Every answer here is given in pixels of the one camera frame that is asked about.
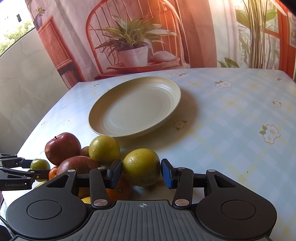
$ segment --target ribbed gray surface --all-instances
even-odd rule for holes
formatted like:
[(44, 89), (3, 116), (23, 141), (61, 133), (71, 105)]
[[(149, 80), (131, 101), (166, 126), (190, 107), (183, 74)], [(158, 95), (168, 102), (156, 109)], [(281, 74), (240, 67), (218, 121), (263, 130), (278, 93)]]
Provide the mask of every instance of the ribbed gray surface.
[(95, 211), (82, 229), (60, 240), (221, 241), (222, 239), (201, 229), (189, 211), (176, 210), (167, 201), (117, 201), (111, 209)]

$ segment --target checkered tablecloth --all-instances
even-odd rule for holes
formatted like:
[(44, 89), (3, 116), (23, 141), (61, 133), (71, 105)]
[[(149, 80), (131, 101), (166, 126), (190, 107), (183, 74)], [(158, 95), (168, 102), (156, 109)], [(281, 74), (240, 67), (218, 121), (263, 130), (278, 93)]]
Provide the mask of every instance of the checkered tablecloth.
[[(296, 84), (284, 72), (261, 69), (204, 68), (158, 71), (78, 83), (44, 116), (18, 156), (46, 158), (45, 144), (71, 132), (82, 146), (97, 136), (88, 125), (95, 101), (112, 87), (141, 76), (177, 82), (181, 102), (173, 116), (152, 133), (119, 140), (122, 154), (153, 149), (174, 167), (195, 173), (216, 169), (265, 197), (275, 206), (274, 241), (296, 240)], [(7, 205), (25, 191), (3, 192)], [(134, 199), (169, 199), (163, 186), (140, 190)], [(203, 198), (194, 190), (193, 201)]]

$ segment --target sky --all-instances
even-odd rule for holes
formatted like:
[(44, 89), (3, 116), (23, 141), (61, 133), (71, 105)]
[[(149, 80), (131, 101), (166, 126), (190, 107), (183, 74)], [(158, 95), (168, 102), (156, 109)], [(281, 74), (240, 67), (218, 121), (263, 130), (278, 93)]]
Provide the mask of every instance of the sky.
[(0, 0), (0, 38), (9, 30), (31, 20), (25, 0)]

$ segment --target marble wall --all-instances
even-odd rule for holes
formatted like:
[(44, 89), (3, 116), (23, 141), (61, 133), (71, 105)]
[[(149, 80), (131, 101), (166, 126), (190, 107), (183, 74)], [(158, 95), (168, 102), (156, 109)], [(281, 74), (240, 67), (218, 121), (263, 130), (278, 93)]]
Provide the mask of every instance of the marble wall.
[(34, 29), (0, 57), (0, 153), (17, 154), (68, 91)]

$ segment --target flower pot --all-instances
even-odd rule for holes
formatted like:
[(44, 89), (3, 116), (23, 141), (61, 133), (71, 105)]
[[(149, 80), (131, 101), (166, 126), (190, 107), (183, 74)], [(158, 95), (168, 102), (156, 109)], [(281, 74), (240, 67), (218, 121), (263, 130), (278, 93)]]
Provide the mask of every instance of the flower pot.
[(117, 52), (126, 67), (140, 67), (148, 65), (148, 47), (129, 49)]
[(42, 18), (41, 15), (38, 13), (33, 21), (33, 24), (35, 25), (36, 30), (39, 30), (42, 26)]

